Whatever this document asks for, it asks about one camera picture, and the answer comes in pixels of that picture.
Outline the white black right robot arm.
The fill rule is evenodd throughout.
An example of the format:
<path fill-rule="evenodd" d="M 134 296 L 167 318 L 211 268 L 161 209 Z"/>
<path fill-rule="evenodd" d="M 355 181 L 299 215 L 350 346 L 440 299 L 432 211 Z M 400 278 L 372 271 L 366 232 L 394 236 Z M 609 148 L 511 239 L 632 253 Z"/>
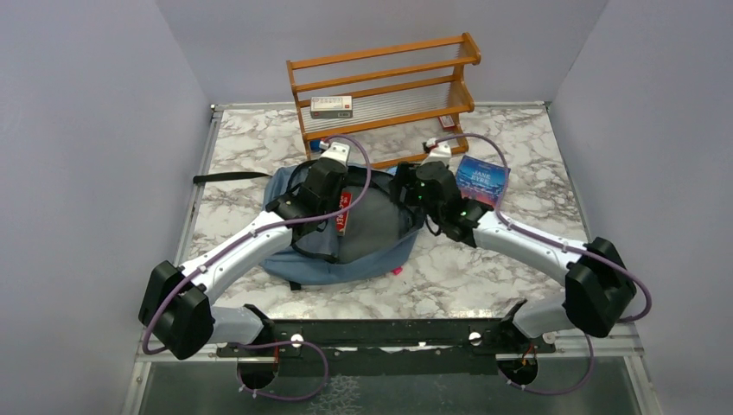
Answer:
<path fill-rule="evenodd" d="M 611 242 L 596 238 L 583 243 L 522 228 L 501 218 L 494 207 L 462 196 L 442 162 L 399 164 L 390 190 L 398 201 L 422 209 L 448 239 L 506 255 L 564 287 L 555 297 L 524 300 L 504 317 L 499 340 L 509 351 L 519 352 L 533 338 L 564 329 L 606 337 L 636 295 Z"/>

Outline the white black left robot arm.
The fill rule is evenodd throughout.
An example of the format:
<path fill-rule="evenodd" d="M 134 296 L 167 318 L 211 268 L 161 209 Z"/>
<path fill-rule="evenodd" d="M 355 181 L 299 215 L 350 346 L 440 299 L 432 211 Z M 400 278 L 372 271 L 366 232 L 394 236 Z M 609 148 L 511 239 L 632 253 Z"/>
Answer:
<path fill-rule="evenodd" d="M 169 351 L 185 360 L 207 344 L 239 343 L 249 354 L 271 346 L 264 319 L 247 307 L 214 308 L 237 279 L 270 256 L 315 232 L 342 214 L 341 191 L 348 166 L 342 156 L 314 161 L 292 193 L 271 201 L 243 230 L 212 251 L 174 265 L 157 265 L 138 313 L 144 325 L 141 348 L 153 355 Z"/>

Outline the blue Jane Eyre book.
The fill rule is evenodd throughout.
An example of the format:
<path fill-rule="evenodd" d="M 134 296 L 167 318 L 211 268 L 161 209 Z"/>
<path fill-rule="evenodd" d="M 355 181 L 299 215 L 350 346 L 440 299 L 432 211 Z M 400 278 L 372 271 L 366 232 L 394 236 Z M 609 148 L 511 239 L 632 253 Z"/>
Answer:
<path fill-rule="evenodd" d="M 463 197 L 495 207 L 503 196 L 510 169 L 463 156 L 456 169 L 456 185 Z"/>

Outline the red treehouse book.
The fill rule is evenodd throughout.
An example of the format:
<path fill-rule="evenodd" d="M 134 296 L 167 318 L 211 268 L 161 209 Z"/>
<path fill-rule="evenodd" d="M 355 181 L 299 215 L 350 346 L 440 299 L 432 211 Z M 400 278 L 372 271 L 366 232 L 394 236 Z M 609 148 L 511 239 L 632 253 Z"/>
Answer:
<path fill-rule="evenodd" d="M 348 208 L 352 203 L 352 199 L 353 194 L 349 191 L 343 190 L 339 200 L 339 209 L 342 210 Z M 344 236 L 346 233 L 348 215 L 349 212 L 345 211 L 335 217 L 335 230 L 338 236 Z"/>

